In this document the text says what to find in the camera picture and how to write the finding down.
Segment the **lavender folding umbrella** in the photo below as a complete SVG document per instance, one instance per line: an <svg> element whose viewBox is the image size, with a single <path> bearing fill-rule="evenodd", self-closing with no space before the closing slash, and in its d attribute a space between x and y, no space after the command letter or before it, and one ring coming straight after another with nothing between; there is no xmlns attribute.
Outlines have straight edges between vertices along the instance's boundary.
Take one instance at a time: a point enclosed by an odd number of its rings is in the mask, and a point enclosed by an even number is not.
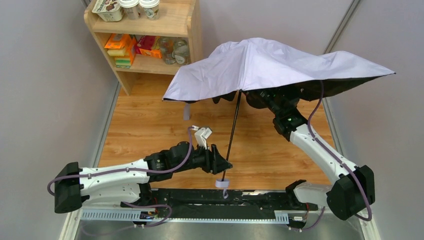
<svg viewBox="0 0 424 240"><path fill-rule="evenodd" d="M347 51L314 55L275 40L249 38L223 43L207 58L180 67L162 98L185 103L231 101L236 92L295 87L299 102L321 103L394 73Z"/></svg>

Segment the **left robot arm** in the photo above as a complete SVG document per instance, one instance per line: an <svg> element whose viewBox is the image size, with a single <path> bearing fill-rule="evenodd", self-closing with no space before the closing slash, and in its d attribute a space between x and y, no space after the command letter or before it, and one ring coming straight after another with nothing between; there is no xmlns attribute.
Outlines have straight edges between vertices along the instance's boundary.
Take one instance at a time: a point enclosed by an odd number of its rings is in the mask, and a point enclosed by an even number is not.
<svg viewBox="0 0 424 240"><path fill-rule="evenodd" d="M153 201L149 193L153 182L169 180L174 173L197 168L217 175L232 167L215 144L209 148L193 147L187 141L126 164L90 168L70 162L52 183L54 212L64 214L97 204L145 206Z"/></svg>

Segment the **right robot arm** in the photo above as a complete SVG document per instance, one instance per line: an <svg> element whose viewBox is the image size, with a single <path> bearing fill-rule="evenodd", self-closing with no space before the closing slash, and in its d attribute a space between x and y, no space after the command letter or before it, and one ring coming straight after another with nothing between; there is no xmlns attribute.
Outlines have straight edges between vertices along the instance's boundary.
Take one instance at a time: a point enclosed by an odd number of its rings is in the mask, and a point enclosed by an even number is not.
<svg viewBox="0 0 424 240"><path fill-rule="evenodd" d="M346 159L314 130L311 118L305 118L298 110L300 98L294 90L266 88L248 90L244 94L251 107L270 110L277 133L308 155L329 179L329 184L301 179L287 186L286 192L295 205L326 207L340 220L358 217L366 210L367 216L360 219L372 220L374 172L367 165L357 166Z"/></svg>

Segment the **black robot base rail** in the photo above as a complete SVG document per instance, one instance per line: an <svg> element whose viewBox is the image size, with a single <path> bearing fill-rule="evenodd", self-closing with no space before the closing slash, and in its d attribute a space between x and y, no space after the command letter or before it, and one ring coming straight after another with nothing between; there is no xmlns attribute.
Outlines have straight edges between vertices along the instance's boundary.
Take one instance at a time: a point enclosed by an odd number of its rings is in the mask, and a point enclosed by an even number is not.
<svg viewBox="0 0 424 240"><path fill-rule="evenodd" d="M271 220L275 212L317 211L312 203L293 203L283 190L228 190L224 198L221 189L158 188L132 201L135 206L153 205L160 218L198 220Z"/></svg>

